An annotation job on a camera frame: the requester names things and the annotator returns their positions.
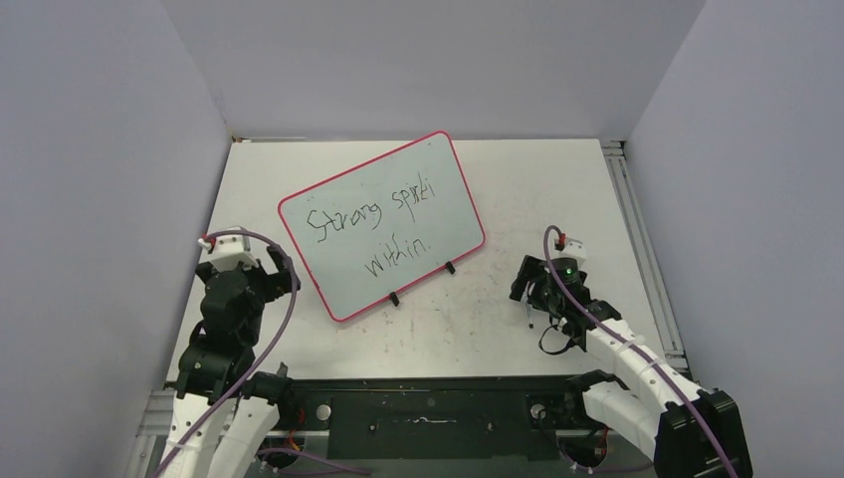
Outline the white whiteboard marker black cap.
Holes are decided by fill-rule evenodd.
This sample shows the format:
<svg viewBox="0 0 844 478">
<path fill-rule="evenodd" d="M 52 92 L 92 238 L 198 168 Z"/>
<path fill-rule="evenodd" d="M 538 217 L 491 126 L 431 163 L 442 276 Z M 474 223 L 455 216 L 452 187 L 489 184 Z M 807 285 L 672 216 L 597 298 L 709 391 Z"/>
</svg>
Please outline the white whiteboard marker black cap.
<svg viewBox="0 0 844 478">
<path fill-rule="evenodd" d="M 533 321 L 533 317 L 532 317 L 532 305 L 530 304 L 528 299 L 525 300 L 525 312 L 526 312 L 526 318 L 527 318 L 527 326 L 528 326 L 529 329 L 533 329 L 534 328 L 534 321 Z"/>
</svg>

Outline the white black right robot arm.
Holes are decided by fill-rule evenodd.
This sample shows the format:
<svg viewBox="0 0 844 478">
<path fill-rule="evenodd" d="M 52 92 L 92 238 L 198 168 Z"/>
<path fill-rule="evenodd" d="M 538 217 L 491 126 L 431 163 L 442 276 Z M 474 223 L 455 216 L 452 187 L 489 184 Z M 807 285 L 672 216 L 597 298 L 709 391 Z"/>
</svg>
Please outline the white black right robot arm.
<svg viewBox="0 0 844 478">
<path fill-rule="evenodd" d="M 546 313 L 602 367 L 569 379 L 563 413 L 576 426 L 604 425 L 647 457 L 659 477 L 750 477 L 740 412 L 724 391 L 707 390 L 659 358 L 612 305 L 592 297 L 573 257 L 526 255 L 510 298 Z"/>
</svg>

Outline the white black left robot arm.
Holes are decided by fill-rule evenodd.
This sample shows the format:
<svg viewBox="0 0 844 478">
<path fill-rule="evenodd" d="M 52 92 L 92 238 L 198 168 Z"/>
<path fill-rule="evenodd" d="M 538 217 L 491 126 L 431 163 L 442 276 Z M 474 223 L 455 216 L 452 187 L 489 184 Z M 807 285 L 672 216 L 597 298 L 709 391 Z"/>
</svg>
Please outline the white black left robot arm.
<svg viewBox="0 0 844 478">
<path fill-rule="evenodd" d="M 293 381 L 281 366 L 260 372 L 259 341 L 267 304 L 295 293 L 289 257 L 270 246 L 267 272 L 235 239 L 210 248 L 197 265 L 201 319 L 178 360 L 170 427 L 156 477 L 242 477 L 272 429 L 297 414 Z"/>
</svg>

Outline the pink framed whiteboard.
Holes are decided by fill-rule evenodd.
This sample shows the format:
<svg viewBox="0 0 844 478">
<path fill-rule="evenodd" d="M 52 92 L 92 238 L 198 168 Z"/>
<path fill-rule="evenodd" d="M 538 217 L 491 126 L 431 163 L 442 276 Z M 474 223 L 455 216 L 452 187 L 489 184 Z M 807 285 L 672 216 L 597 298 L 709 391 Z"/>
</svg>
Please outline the pink framed whiteboard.
<svg viewBox="0 0 844 478">
<path fill-rule="evenodd" d="M 328 315 L 346 322 L 486 242 L 451 137 L 434 131 L 283 198 L 278 214 Z"/>
</svg>

